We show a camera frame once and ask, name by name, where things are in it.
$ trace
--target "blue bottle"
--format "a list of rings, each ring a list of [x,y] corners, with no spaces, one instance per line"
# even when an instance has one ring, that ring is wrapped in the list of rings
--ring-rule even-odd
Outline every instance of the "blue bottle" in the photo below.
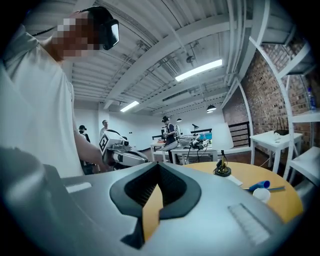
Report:
[[[315,100],[315,97],[311,91],[311,87],[308,88],[308,98],[310,101],[310,110],[312,110],[312,111],[316,110],[316,100]]]

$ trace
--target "black pendant light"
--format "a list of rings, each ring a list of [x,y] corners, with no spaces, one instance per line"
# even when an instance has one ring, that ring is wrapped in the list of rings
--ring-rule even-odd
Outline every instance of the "black pendant light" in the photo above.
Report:
[[[209,105],[206,109],[207,113],[211,113],[212,111],[216,110],[217,108],[214,105]]]

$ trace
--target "white wall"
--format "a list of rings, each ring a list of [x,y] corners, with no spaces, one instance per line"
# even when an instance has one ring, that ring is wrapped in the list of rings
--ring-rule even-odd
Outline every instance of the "white wall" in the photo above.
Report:
[[[120,135],[126,136],[131,146],[136,146],[136,150],[145,150],[152,143],[152,136],[161,134],[164,124],[161,122],[162,115],[150,116],[122,112],[109,112],[101,107],[92,107],[92,109],[82,109],[89,107],[84,104],[74,105],[75,122],[77,127],[84,125],[91,142],[96,146],[99,144],[99,133],[103,127],[102,121],[107,120],[109,129],[117,131]],[[207,114],[205,108],[199,108],[182,114],[176,114],[170,117],[170,122],[178,122],[183,134],[190,134],[194,128],[192,124],[199,126],[198,130],[209,129],[215,123],[225,121],[223,112],[217,108],[214,112]]]
[[[103,120],[108,121],[109,129],[117,131],[121,136],[126,136],[130,145],[136,146],[136,150],[150,148],[152,136],[160,135],[163,126],[162,116],[109,112],[104,110],[100,104],[99,106],[90,106],[86,102],[77,102],[77,104],[75,102],[74,115],[77,127],[84,125],[91,143],[96,146],[100,142],[99,133],[103,127]]]
[[[74,109],[75,123],[77,128],[84,125],[92,144],[99,144],[98,111],[92,109]]]
[[[225,118],[222,110],[217,108],[212,113],[207,113],[204,107],[188,111],[181,114],[175,114],[170,117],[172,124],[178,124],[183,132],[183,135],[190,134],[194,130],[192,124],[199,126],[197,130],[204,130],[212,128],[213,124],[224,123]]]
[[[150,148],[152,136],[161,134],[162,117],[138,115],[130,113],[109,112],[109,128],[127,137],[136,150]]]

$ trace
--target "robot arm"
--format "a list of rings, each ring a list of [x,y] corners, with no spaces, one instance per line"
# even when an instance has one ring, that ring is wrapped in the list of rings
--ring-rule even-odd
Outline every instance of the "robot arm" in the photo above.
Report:
[[[196,137],[190,135],[188,137],[180,138],[177,141],[163,147],[162,151],[173,150],[179,145],[183,148],[186,148],[186,147],[196,148],[197,144],[199,143],[199,138],[200,138],[200,135],[197,135]]]
[[[132,150],[129,141],[115,131],[106,130],[100,140],[99,148],[104,163],[113,163],[114,169],[124,169],[149,162],[141,152]]]

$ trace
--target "black railing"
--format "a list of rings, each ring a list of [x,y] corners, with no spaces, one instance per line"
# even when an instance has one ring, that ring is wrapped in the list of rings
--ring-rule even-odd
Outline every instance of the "black railing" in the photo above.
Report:
[[[211,131],[212,131],[212,128],[210,128],[210,129],[204,129],[204,130],[194,130],[194,131],[192,131],[191,133],[192,133],[192,134],[195,134],[195,133],[203,133],[203,132],[209,132],[209,133],[211,133]]]
[[[245,127],[245,128],[242,128],[242,129],[230,130],[230,133],[231,133],[231,137],[232,137],[233,142],[247,141],[247,143],[240,144],[240,145],[235,145],[235,147],[246,146],[246,145],[249,145],[249,147],[250,147],[251,141],[250,141],[249,121],[247,121],[247,122],[235,123],[235,124],[230,124],[230,125],[229,125],[229,128],[238,127],[238,126],[246,126],[246,127]],[[203,132],[209,132],[209,133],[211,133],[211,132],[212,132],[212,128],[210,128],[210,129],[203,129],[203,130],[191,131],[192,134],[195,134],[195,133],[203,133]],[[232,135],[232,133],[235,133],[235,132],[241,132],[241,134]],[[240,136],[247,136],[247,138],[244,138],[244,139],[234,139],[234,138],[240,137]]]
[[[251,141],[250,141],[249,121],[231,124],[231,125],[229,125],[229,128],[237,127],[237,126],[246,126],[246,128],[237,129],[237,130],[230,130],[233,142],[247,141],[247,143],[240,144],[240,145],[235,145],[235,147],[246,146],[246,145],[249,145],[249,147],[250,147],[251,146]],[[237,135],[232,135],[232,133],[240,132],[240,131],[245,131],[245,132],[241,132],[241,134],[237,134]],[[239,137],[239,136],[247,136],[247,138],[234,140],[235,137]]]

